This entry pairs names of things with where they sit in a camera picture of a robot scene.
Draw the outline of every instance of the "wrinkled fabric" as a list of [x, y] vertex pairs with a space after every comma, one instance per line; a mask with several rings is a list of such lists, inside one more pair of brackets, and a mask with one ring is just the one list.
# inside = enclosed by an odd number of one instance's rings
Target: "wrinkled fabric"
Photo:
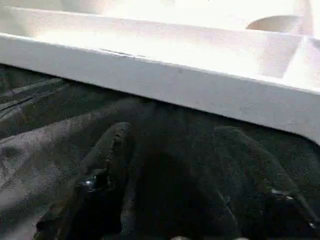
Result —
[[1, 65], [0, 239], [32, 239], [58, 189], [117, 122], [136, 139], [123, 235], [249, 231], [261, 195], [246, 167], [257, 156], [281, 167], [320, 215], [320, 151], [301, 136]]

